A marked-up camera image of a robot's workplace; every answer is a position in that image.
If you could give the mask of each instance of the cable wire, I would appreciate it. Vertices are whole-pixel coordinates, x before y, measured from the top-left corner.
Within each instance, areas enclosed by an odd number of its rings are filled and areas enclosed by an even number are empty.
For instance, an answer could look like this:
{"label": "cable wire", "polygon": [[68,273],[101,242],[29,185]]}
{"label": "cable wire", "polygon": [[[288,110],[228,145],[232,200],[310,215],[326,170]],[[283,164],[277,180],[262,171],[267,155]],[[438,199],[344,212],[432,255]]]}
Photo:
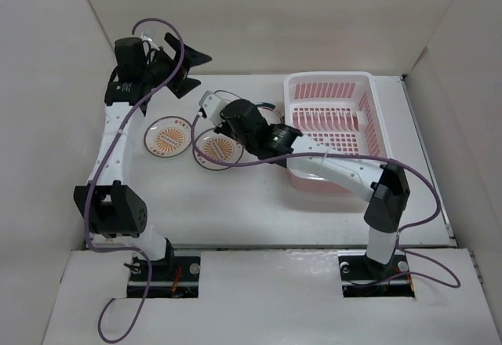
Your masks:
{"label": "cable wire", "polygon": [[241,162],[241,163],[222,162],[222,161],[218,161],[218,160],[216,160],[214,158],[211,158],[207,154],[204,154],[204,152],[201,151],[198,148],[197,144],[194,143],[194,139],[195,139],[195,126],[197,125],[197,122],[200,119],[200,117],[201,117],[201,115],[197,114],[195,116],[195,119],[194,119],[192,125],[191,125],[191,140],[192,140],[193,148],[203,158],[205,158],[209,162],[215,163],[217,165],[222,165],[222,166],[227,166],[227,167],[250,167],[250,166],[263,165],[265,163],[273,163],[273,162],[277,162],[277,161],[281,161],[281,160],[289,159],[289,158],[321,157],[321,158],[358,159],[358,160],[363,160],[363,161],[376,161],[376,162],[383,162],[383,163],[392,162],[392,163],[395,163],[396,165],[401,166],[403,169],[408,170],[414,176],[416,176],[419,180],[421,180],[427,186],[427,188],[431,191],[432,196],[434,196],[434,200],[435,200],[435,204],[436,204],[436,209],[425,220],[421,220],[421,221],[417,221],[417,222],[413,222],[413,223],[408,223],[406,225],[401,226],[398,229],[398,237],[397,237],[397,240],[396,240],[396,248],[400,249],[403,252],[408,253],[410,255],[421,257],[423,259],[429,260],[432,263],[435,263],[435,264],[439,265],[441,268],[443,268],[445,271],[447,271],[448,273],[450,273],[453,276],[453,278],[455,279],[455,281],[456,281],[457,284],[456,285],[452,285],[452,284],[450,284],[448,282],[440,281],[437,278],[434,278],[434,277],[431,277],[431,276],[427,276],[426,274],[422,274],[422,273],[419,273],[419,272],[402,272],[401,274],[394,274],[393,276],[390,276],[389,278],[386,278],[386,279],[384,279],[382,281],[371,282],[371,283],[365,284],[363,286],[365,286],[365,287],[375,286],[375,285],[379,285],[381,283],[393,280],[395,278],[399,278],[401,276],[416,275],[416,276],[421,276],[423,278],[428,278],[429,280],[435,281],[435,282],[437,282],[439,284],[442,284],[444,286],[448,286],[450,288],[457,289],[457,288],[460,287],[461,283],[460,283],[459,278],[446,265],[438,262],[437,260],[432,259],[429,256],[421,255],[419,253],[408,251],[408,250],[405,251],[404,248],[399,247],[399,235],[404,230],[410,229],[411,227],[417,227],[417,226],[425,225],[426,223],[429,223],[434,218],[436,218],[439,215],[439,213],[441,212],[441,199],[439,198],[438,192],[436,191],[434,185],[432,185],[432,183],[429,182],[429,180],[422,173],[420,173],[418,170],[414,169],[410,165],[407,165],[406,163],[403,163],[403,162],[400,162],[400,161],[396,161],[395,159],[392,159],[392,158],[385,158],[385,157],[379,157],[379,156],[373,156],[373,155],[352,155],[352,154],[339,154],[339,153],[328,153],[328,154],[325,154],[325,153],[314,153],[314,152],[311,152],[311,153],[295,153],[295,154],[279,155],[277,157],[266,158],[266,159],[262,159],[262,160],[259,160],[259,161],[253,161],[253,162]]}
{"label": "cable wire", "polygon": [[233,92],[229,92],[228,90],[221,90],[221,89],[218,89],[217,91],[213,92],[213,94],[217,94],[217,93],[228,93],[228,94],[231,94],[232,96],[236,96],[237,98],[239,98],[240,100],[242,99],[241,96],[238,96],[237,94],[233,93]]}
{"label": "cable wire", "polygon": [[122,246],[122,247],[116,247],[113,249],[110,248],[104,248],[104,247],[96,247],[93,244],[93,241],[90,237],[89,234],[89,211],[91,208],[91,201],[93,198],[93,192],[96,190],[96,185],[97,181],[100,178],[101,173],[103,172],[104,166],[107,164],[108,159],[110,158],[111,154],[113,153],[113,150],[115,149],[115,146],[118,143],[118,140],[120,139],[120,136],[122,135],[122,131],[127,125],[127,122],[131,119],[133,116],[134,111],[136,111],[142,104],[145,102],[149,101],[150,98],[154,94],[156,94],[160,89],[162,89],[164,86],[166,86],[175,76],[175,74],[178,72],[178,70],[181,68],[181,64],[183,63],[184,55],[185,55],[185,47],[184,47],[184,42],[181,37],[180,32],[168,21],[162,20],[160,18],[145,18],[142,19],[133,26],[133,35],[136,31],[136,29],[141,25],[144,24],[145,22],[159,22],[161,24],[164,24],[168,27],[170,27],[174,34],[178,37],[178,40],[180,41],[180,59],[178,60],[178,63],[176,64],[174,70],[171,72],[168,78],[164,80],[159,86],[153,88],[147,95],[145,95],[141,100],[139,100],[132,108],[131,110],[127,113],[127,115],[124,117],[124,120],[122,121],[121,125],[118,127],[117,134],[115,135],[115,138],[110,144],[110,147],[108,148],[106,154],[103,157],[103,160],[99,164],[96,173],[94,174],[94,177],[90,181],[90,187],[89,187],[89,193],[87,194],[87,198],[85,199],[85,207],[84,207],[84,237],[85,237],[85,242],[87,243],[88,247],[90,250],[98,253],[109,253],[109,252],[116,252],[116,251],[133,251],[133,252],[138,252],[147,262],[148,266],[148,275],[147,275],[147,283],[144,288],[144,294],[143,297],[141,298],[140,304],[138,306],[138,309],[134,315],[133,320],[131,321],[131,325],[127,328],[125,333],[120,336],[119,338],[115,340],[110,340],[108,339],[104,334],[103,330],[101,328],[101,323],[103,321],[103,316],[108,307],[113,303],[115,298],[112,298],[103,308],[100,314],[100,318],[98,319],[98,324],[97,324],[97,331],[98,334],[100,335],[100,338],[105,342],[105,343],[119,343],[123,339],[125,339],[133,330],[134,325],[136,324],[136,321],[138,317],[140,316],[141,309],[143,308],[144,302],[147,299],[148,296],[148,289],[150,288],[151,284],[151,275],[152,275],[152,267],[151,267],[151,261],[148,255],[142,251],[141,249],[138,249],[137,247],[129,247],[129,246]]}
{"label": "cable wire", "polygon": [[178,267],[176,269],[176,278],[175,278],[173,284],[171,285],[171,290],[173,291],[173,296],[176,293],[176,289],[178,289],[178,284],[180,283],[181,273],[182,273],[181,267]]}

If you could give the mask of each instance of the plate with orange pattern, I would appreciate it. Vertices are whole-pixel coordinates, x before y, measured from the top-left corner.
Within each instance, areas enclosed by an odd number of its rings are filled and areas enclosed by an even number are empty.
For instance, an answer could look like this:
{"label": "plate with orange pattern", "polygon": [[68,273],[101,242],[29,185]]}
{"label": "plate with orange pattern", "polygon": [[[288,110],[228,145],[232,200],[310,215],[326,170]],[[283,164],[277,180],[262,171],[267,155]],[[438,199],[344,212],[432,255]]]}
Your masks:
{"label": "plate with orange pattern", "polygon": [[157,157],[174,157],[191,144],[191,124],[178,116],[168,116],[153,122],[144,134],[144,146]]}
{"label": "plate with orange pattern", "polygon": [[[201,133],[195,139],[195,145],[207,156],[222,162],[236,163],[244,154],[244,149],[240,143],[233,141],[230,137],[218,135],[212,129]],[[192,148],[192,154],[195,161],[204,169],[220,171],[230,168],[208,161],[197,153],[194,148]]]}

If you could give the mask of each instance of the white panel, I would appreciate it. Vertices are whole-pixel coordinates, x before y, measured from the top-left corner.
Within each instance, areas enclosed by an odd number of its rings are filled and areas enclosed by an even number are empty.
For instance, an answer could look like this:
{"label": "white panel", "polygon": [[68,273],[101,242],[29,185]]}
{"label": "white panel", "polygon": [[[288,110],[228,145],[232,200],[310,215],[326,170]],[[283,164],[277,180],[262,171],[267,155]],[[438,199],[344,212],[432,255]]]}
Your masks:
{"label": "white panel", "polygon": [[454,0],[407,83],[461,245],[502,333],[502,0]]}
{"label": "white panel", "polygon": [[[143,132],[156,119],[177,115],[192,122],[206,90],[226,89],[251,101],[266,100],[282,108],[283,75],[195,76],[202,85],[178,100],[167,89],[150,102],[138,135],[131,187],[148,205],[148,221],[176,245],[305,246],[366,245],[367,204],[357,197],[312,194],[294,189],[288,173],[276,165],[214,172],[200,167],[190,149],[174,158],[157,158],[143,145]],[[375,77],[389,150],[427,173],[399,77]],[[212,128],[200,121],[196,133]],[[256,158],[245,153],[243,161]],[[415,177],[402,224],[423,220],[434,212],[434,199]],[[427,226],[402,234],[406,245],[448,245],[442,216]]]}
{"label": "white panel", "polygon": [[[500,345],[467,251],[421,252],[448,265],[462,287],[413,278],[416,299],[343,298],[334,251],[204,252],[199,298],[148,300],[122,344]],[[126,290],[121,262],[73,252],[44,345],[101,343],[96,321],[105,297]],[[425,260],[410,257],[409,266],[452,281]],[[113,302],[107,336],[124,333],[138,303]]]}
{"label": "white panel", "polygon": [[[147,16],[214,58],[203,73],[408,72],[451,0],[90,0],[110,40]],[[155,27],[157,36],[164,27]]]}
{"label": "white panel", "polygon": [[0,333],[41,343],[99,147],[113,56],[86,0],[0,0]]}

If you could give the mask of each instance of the rectangular slot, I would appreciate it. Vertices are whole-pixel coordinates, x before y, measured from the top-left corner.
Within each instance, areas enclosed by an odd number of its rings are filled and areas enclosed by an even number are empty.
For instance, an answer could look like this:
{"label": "rectangular slot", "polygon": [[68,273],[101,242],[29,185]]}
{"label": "rectangular slot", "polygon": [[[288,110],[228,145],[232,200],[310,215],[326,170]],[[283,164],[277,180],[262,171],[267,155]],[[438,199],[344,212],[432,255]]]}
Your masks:
{"label": "rectangular slot", "polygon": [[[148,298],[198,298],[198,279],[200,275],[200,256],[174,256],[173,265],[162,260],[153,261]],[[141,298],[147,281],[147,264],[144,260],[133,258],[130,269],[128,298]]]}
{"label": "rectangular slot", "polygon": [[344,298],[415,297],[413,280],[406,275],[378,285],[365,286],[407,271],[406,255],[395,254],[391,262],[381,269],[375,268],[365,255],[360,254],[339,256],[338,262]]}
{"label": "rectangular slot", "polygon": [[[143,293],[144,286],[127,286],[127,298],[141,298]],[[198,286],[179,286],[173,294],[168,285],[154,285],[148,289],[147,298],[198,298]]]}
{"label": "rectangular slot", "polygon": [[345,108],[293,109],[293,126],[302,131],[317,132],[359,132],[358,117],[355,111]]}

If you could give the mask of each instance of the screw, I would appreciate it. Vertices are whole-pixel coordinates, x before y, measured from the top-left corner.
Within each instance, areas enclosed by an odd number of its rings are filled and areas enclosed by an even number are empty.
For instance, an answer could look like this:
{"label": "screw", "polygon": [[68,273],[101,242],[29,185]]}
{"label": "screw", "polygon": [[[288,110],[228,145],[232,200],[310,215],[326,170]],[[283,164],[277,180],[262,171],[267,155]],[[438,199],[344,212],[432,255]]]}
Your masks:
{"label": "screw", "polygon": [[141,272],[140,269],[140,264],[139,263],[134,263],[133,268],[131,268],[131,273],[132,274],[139,274]]}
{"label": "screw", "polygon": [[197,263],[193,263],[192,265],[190,265],[190,273],[199,274],[200,271],[201,271],[201,266],[198,265]]}
{"label": "screw", "polygon": [[342,271],[343,274],[347,274],[348,272],[351,271],[350,264],[346,261],[340,263],[340,270]]}
{"label": "screw", "polygon": [[408,266],[408,263],[406,261],[400,261],[398,263],[398,269],[401,271],[401,272],[407,272],[409,271],[409,266]]}

